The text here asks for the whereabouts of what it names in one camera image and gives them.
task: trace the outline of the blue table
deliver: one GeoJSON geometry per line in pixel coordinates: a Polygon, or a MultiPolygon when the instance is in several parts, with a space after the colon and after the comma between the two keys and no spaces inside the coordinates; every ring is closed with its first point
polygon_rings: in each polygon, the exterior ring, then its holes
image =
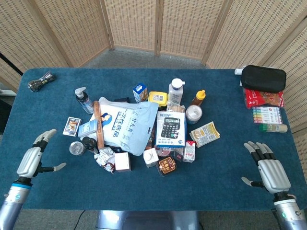
{"type": "MultiPolygon", "coordinates": [[[[8,192],[17,179],[16,170],[35,138],[55,128],[43,166],[67,166],[32,180],[33,188],[25,208],[99,210],[261,210],[272,208],[273,196],[264,189],[241,181],[242,176],[259,180],[260,175],[243,143],[252,140],[268,144],[283,164],[301,208],[307,207],[307,186],[290,131],[260,133],[252,112],[243,101],[240,78],[232,69],[51,69],[54,82],[39,92],[27,88],[49,69],[30,69],[22,77],[0,146],[0,194],[8,192]],[[142,82],[149,91],[168,91],[174,77],[186,81],[182,104],[186,107],[197,90],[207,97],[203,116],[188,126],[188,133],[214,121],[221,138],[196,150],[193,163],[178,162],[178,170],[161,177],[155,167],[147,168],[143,157],[131,156],[131,172],[114,175],[100,168],[91,153],[75,157],[69,145],[77,138],[62,135],[68,116],[90,119],[75,99],[74,90],[86,86],[92,100],[101,96],[114,100],[130,97],[142,82]]],[[[288,121],[284,110],[282,117],[288,121]]]]}

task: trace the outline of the yellow box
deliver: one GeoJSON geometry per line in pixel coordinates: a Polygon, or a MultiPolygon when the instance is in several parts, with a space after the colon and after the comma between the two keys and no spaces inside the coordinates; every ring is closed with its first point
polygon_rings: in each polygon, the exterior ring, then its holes
{"type": "Polygon", "coordinates": [[[167,93],[151,91],[148,95],[148,101],[158,103],[159,107],[165,107],[167,106],[167,93]]]}

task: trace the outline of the black cable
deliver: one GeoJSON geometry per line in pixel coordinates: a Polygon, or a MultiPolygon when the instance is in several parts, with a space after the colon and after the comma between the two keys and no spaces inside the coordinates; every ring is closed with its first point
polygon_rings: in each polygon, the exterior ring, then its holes
{"type": "Polygon", "coordinates": [[[205,230],[205,229],[203,228],[203,225],[201,224],[201,222],[200,222],[200,226],[201,226],[201,229],[202,229],[202,230],[205,230]]]}
{"type": "Polygon", "coordinates": [[[10,60],[8,60],[1,52],[0,52],[0,58],[6,62],[6,64],[8,64],[13,70],[15,70],[17,73],[20,74],[20,76],[22,76],[24,73],[21,72],[20,69],[18,69],[13,63],[11,63],[10,60]]]}
{"type": "Polygon", "coordinates": [[[73,230],[76,230],[76,228],[77,228],[77,226],[79,224],[80,218],[81,218],[81,216],[83,215],[84,212],[85,212],[85,210],[83,210],[83,212],[80,214],[79,219],[78,219],[78,221],[76,223],[76,226],[73,228],[73,230]]]}

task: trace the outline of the white plastic bag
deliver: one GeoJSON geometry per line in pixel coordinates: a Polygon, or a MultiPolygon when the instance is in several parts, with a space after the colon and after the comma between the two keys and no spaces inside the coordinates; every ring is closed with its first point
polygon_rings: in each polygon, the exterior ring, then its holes
{"type": "MultiPolygon", "coordinates": [[[[148,142],[158,111],[158,104],[141,102],[129,104],[99,99],[104,141],[140,156],[148,142]]],[[[96,133],[89,137],[97,140],[96,133]]]]}

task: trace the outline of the mustard bottle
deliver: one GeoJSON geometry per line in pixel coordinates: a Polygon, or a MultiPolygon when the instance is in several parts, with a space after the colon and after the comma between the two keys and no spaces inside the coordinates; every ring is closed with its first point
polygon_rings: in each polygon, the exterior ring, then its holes
{"type": "Polygon", "coordinates": [[[200,106],[202,101],[205,99],[205,97],[206,97],[206,91],[205,90],[198,91],[190,105],[195,104],[195,105],[200,106]]]}

